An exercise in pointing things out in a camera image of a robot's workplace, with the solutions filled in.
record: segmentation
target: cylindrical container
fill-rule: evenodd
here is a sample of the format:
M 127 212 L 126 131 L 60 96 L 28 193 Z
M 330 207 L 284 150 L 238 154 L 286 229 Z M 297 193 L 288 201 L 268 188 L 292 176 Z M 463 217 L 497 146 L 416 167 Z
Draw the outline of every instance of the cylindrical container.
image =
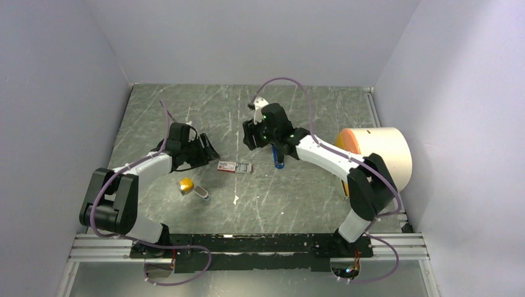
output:
M 412 157 L 403 134 L 396 128 L 351 128 L 343 129 L 334 143 L 336 147 L 369 156 L 376 153 L 381 156 L 396 184 L 397 190 L 403 190 L 412 175 Z M 349 196 L 348 184 L 343 181 L 344 192 Z

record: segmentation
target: gray marble surface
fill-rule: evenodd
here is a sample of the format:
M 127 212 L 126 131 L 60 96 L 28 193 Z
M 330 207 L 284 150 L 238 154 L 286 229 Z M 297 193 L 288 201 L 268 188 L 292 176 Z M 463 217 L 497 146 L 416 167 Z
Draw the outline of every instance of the gray marble surface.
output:
M 159 100 L 177 121 L 191 121 L 205 132 L 221 160 L 254 165 L 251 174 L 217 171 L 217 162 L 155 180 L 139 197 L 139 213 L 167 224 L 172 233 L 302 233 L 333 232 L 350 210 L 341 182 L 331 173 L 287 157 L 277 170 L 270 147 L 250 151 L 243 143 L 242 122 L 253 114 L 246 104 L 257 90 L 252 85 L 134 86 L 110 160 L 110 168 L 144 156 L 165 135 Z M 333 142 L 345 127 L 372 127 L 360 88 L 308 87 L 315 106 L 315 133 Z M 279 102 L 296 126 L 308 128 L 308 102 L 299 88 L 271 85 L 261 94 Z M 195 194 L 182 196 L 176 182 L 189 177 L 210 192 L 205 202 Z M 401 232 L 396 217 L 384 218 L 375 233 Z

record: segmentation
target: purple cable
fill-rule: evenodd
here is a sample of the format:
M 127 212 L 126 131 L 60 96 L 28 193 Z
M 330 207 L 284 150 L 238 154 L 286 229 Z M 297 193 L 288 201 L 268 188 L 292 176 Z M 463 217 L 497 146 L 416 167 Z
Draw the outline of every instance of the purple cable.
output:
M 250 104 L 253 104 L 255 99 L 257 98 L 257 96 L 259 95 L 259 92 L 269 83 L 275 81 L 275 80 L 288 80 L 290 82 L 293 82 L 295 83 L 297 86 L 299 86 L 301 88 L 301 90 L 303 90 L 303 92 L 305 93 L 306 95 L 306 99 L 308 99 L 308 104 L 310 106 L 310 136 L 312 137 L 313 141 L 320 147 L 324 148 L 325 150 L 327 150 L 328 152 L 331 152 L 331 153 L 335 153 L 336 155 L 340 156 L 340 157 L 343 157 L 343 158 L 348 158 L 348 155 L 345 154 L 345 153 L 342 153 L 342 152 L 339 152 L 337 150 L 334 150 L 333 148 L 330 148 L 326 145 L 324 145 L 322 142 L 320 142 L 317 137 L 315 136 L 315 133 L 314 133 L 314 129 L 313 129 L 313 121 L 314 121 L 314 113 L 313 113 L 313 104 L 312 104 L 312 101 L 311 101 L 311 98 L 308 94 L 308 92 L 306 91 L 306 88 L 305 86 L 303 86 L 299 81 L 295 80 L 295 79 L 292 79 L 290 77 L 276 77 L 276 78 L 273 78 L 271 80 L 268 80 L 266 81 L 264 84 L 262 84 L 261 87 L 259 87 L 259 90 L 257 90 L 257 92 L 255 92 L 255 95 L 253 96 L 253 98 L 250 100 Z M 355 158 L 353 157 L 350 157 L 350 161 L 352 162 L 355 162 L 357 164 L 359 164 L 360 166 L 364 167 L 366 170 L 368 170 L 369 172 L 371 172 L 373 175 L 375 175 L 377 178 L 379 178 L 387 187 L 388 189 L 394 194 L 394 197 L 396 198 L 396 203 L 397 203 L 397 207 L 396 207 L 396 210 L 393 211 L 393 212 L 386 212 L 386 213 L 382 213 L 380 215 L 377 216 L 377 218 L 380 218 L 380 217 L 384 217 L 384 216 L 387 216 L 387 215 L 394 215 L 394 214 L 397 214 L 401 211 L 401 196 L 399 195 L 399 193 L 396 191 L 396 189 L 386 180 L 386 178 L 384 178 L 384 176 L 377 172 L 374 168 L 368 166 L 367 164 L 365 164 L 364 162 L 362 161 L 359 161 L 359 160 L 356 160 Z M 367 228 L 365 229 L 365 233 L 368 232 L 368 230 L 370 230 L 370 228 L 374 225 L 375 223 L 375 220 L 373 220 L 368 226 Z M 392 249 L 392 252 L 394 252 L 394 255 L 396 255 L 396 265 L 394 265 L 394 268 L 392 268 L 392 270 L 390 270 L 390 272 L 388 272 L 387 274 L 383 275 L 382 277 L 376 277 L 376 278 L 372 278 L 370 280 L 360 280 L 360 281 L 351 281 L 352 283 L 371 283 L 371 282 L 377 282 L 378 280 L 382 280 L 384 278 L 387 278 L 389 277 L 390 275 L 392 275 L 396 270 L 397 268 L 399 267 L 399 254 L 397 253 L 396 249 L 389 243 L 387 243 L 386 241 L 382 240 L 381 238 L 377 238 L 375 236 L 371 236 L 369 234 L 367 234 L 368 237 L 370 238 L 373 238 L 375 240 L 378 240 L 378 241 L 381 241 L 382 243 L 386 244 L 390 249 Z
M 98 204 L 100 203 L 100 200 L 102 199 L 102 197 L 104 196 L 104 193 L 106 193 L 106 190 L 108 189 L 108 187 L 110 186 L 110 184 L 115 180 L 115 178 L 117 178 L 117 176 L 119 176 L 121 173 L 127 171 L 127 170 L 130 170 L 132 168 L 134 168 L 135 166 L 138 166 L 140 165 L 142 162 L 146 161 L 146 160 L 150 160 L 152 158 L 155 158 L 156 156 L 160 155 L 163 151 L 164 151 L 164 148 L 166 147 L 166 142 L 168 141 L 168 134 L 170 132 L 170 118 L 174 121 L 175 119 L 173 118 L 173 116 L 171 115 L 171 113 L 168 111 L 168 109 L 166 108 L 166 106 L 164 105 L 164 102 L 162 100 L 160 100 L 160 104 L 162 105 L 162 108 L 164 108 L 164 113 L 165 113 L 165 116 L 166 116 L 166 121 L 167 121 L 167 132 L 166 132 L 166 136 L 164 137 L 164 140 L 162 141 L 162 145 L 160 146 L 158 152 L 155 152 L 153 153 L 151 156 L 146 156 L 146 157 L 143 157 L 141 158 L 140 160 L 138 161 L 135 161 L 133 163 L 131 163 L 130 165 L 128 166 L 125 166 L 124 168 L 118 170 L 117 172 L 115 172 L 109 179 L 108 181 L 102 186 L 102 188 L 100 189 L 100 192 L 98 192 L 96 198 L 95 198 L 95 201 L 93 201 L 93 206 L 91 208 L 91 212 L 89 214 L 89 225 L 91 226 L 91 229 L 93 229 L 93 232 L 100 236 L 100 237 L 112 237 L 112 236 L 118 236 L 119 234 L 116 234 L 116 233 L 111 233 L 111 234 L 107 234 L 107 235 L 104 235 L 102 234 L 101 232 L 98 231 L 97 229 L 97 226 L 95 224 L 95 211 L 97 209 L 97 206 Z M 158 285 L 158 286 L 178 286 L 178 285 L 184 285 L 185 283 L 189 283 L 191 282 L 192 280 L 195 280 L 199 277 L 201 277 L 204 272 L 206 272 L 206 270 L 210 267 L 211 263 L 212 263 L 212 253 L 210 252 L 210 250 L 204 246 L 160 246 L 158 244 L 154 244 L 154 243 L 148 243 L 146 241 L 143 241 L 143 240 L 139 240 L 137 238 L 133 238 L 133 237 L 128 237 L 128 236 L 125 236 L 125 235 L 120 235 L 119 236 L 120 238 L 124 238 L 124 239 L 129 239 L 131 241 L 137 241 L 138 243 L 141 243 L 145 246 L 150 246 L 152 248 L 157 248 L 157 249 L 202 249 L 203 251 L 207 252 L 208 253 L 208 263 L 206 264 L 206 266 L 204 267 L 203 270 L 201 270 L 199 273 L 197 273 L 197 275 L 185 280 L 185 281 L 182 281 L 182 282 L 178 282 L 178 283 L 157 283 L 157 282 L 154 282 L 152 280 L 150 280 L 147 275 L 146 275 L 146 271 L 145 271 L 145 266 L 144 266 L 144 275 L 146 276 L 146 281 L 149 282 L 149 283 L 152 283 L 154 285 Z

